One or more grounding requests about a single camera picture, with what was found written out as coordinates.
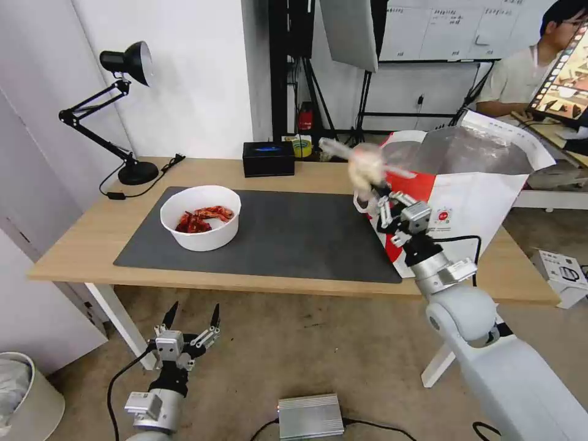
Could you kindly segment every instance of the floor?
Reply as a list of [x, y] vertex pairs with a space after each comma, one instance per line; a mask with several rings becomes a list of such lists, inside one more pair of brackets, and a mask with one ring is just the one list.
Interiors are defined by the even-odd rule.
[[[514, 209], [505, 226], [524, 251], [534, 247], [588, 263], [588, 212]], [[179, 300], [175, 328], [199, 332], [221, 304], [221, 337], [191, 373], [176, 439], [248, 440], [276, 417], [279, 398], [337, 392], [344, 415], [408, 430], [418, 440], [473, 440], [471, 423], [484, 420], [452, 365], [434, 388], [420, 374], [440, 345], [424, 319], [424, 303], [383, 299], [118, 287], [145, 336]], [[588, 301], [573, 309], [502, 305], [515, 333], [547, 360], [588, 408]], [[50, 441], [113, 439], [105, 404], [111, 377], [131, 357], [115, 333], [110, 342], [51, 377], [66, 397], [62, 423]], [[113, 404], [121, 439], [134, 433], [122, 411], [131, 391], [146, 390], [153, 374], [133, 368], [121, 377]], [[259, 440], [277, 440], [277, 426]], [[362, 426], [344, 439], [402, 440]]]

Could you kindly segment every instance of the black box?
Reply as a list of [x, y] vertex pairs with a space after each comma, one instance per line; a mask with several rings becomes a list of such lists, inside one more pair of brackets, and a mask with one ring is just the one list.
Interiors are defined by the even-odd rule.
[[243, 171], [254, 176], [294, 174], [294, 148], [290, 141], [243, 143]]

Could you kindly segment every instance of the lamp base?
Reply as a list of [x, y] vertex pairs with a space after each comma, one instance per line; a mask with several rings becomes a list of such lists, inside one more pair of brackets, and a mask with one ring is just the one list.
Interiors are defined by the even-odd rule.
[[157, 178], [159, 169], [151, 162], [127, 163], [118, 172], [118, 180], [124, 185], [141, 185]]

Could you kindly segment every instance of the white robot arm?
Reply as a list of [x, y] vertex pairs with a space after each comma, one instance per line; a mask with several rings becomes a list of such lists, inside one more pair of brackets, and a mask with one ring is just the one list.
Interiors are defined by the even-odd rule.
[[[147, 392], [131, 392], [124, 405], [124, 409], [134, 416], [133, 426], [140, 430], [127, 441], [171, 441], [178, 431], [181, 407], [188, 393], [188, 373], [195, 360], [203, 356], [220, 336], [218, 304], [210, 326], [200, 334], [183, 334], [170, 329], [177, 308], [178, 302], [166, 313], [163, 323], [155, 327], [156, 338], [149, 342], [149, 348], [159, 355], [159, 377], [149, 385]], [[115, 440], [118, 441], [114, 419], [113, 425]]]
[[387, 185], [374, 186], [378, 230], [402, 246], [428, 300], [426, 315], [455, 354], [468, 386], [508, 441], [588, 440], [588, 413], [530, 345], [500, 318], [492, 298], [462, 281], [469, 259], [451, 262], [428, 236], [431, 209]]

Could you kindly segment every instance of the desk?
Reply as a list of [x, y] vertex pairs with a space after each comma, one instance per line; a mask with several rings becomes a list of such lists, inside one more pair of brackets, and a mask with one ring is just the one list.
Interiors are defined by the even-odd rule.
[[[526, 116], [512, 113], [512, 116], [521, 123], [529, 123], [532, 119]], [[574, 166], [588, 167], [588, 156], [563, 150], [566, 141], [557, 135], [564, 126], [555, 119], [546, 118], [548, 124], [531, 124], [527, 130], [535, 136], [547, 141], [551, 146], [559, 149], [566, 159]], [[588, 209], [588, 192], [586, 191], [559, 191], [559, 190], [523, 190], [514, 203], [515, 207], [546, 208], [552, 211], [554, 208]]]
[[[145, 159], [159, 167], [168, 162], [168, 158]], [[236, 190], [353, 193], [347, 179], [346, 164], [297, 162], [295, 176], [246, 179], [240, 160], [185, 159], [141, 197], [124, 201], [103, 198], [97, 202], [35, 264], [29, 277], [34, 280], [85, 283], [136, 355], [145, 350], [145, 339], [110, 285], [421, 299], [416, 285], [410, 280], [401, 284], [384, 284], [237, 274], [223, 274], [219, 277], [213, 273], [113, 265], [115, 258], [167, 187], [204, 184], [223, 185]], [[478, 283], [497, 303], [556, 305], [560, 301], [502, 228], [480, 260]], [[152, 369], [154, 363], [154, 357], [143, 360], [147, 369]]]

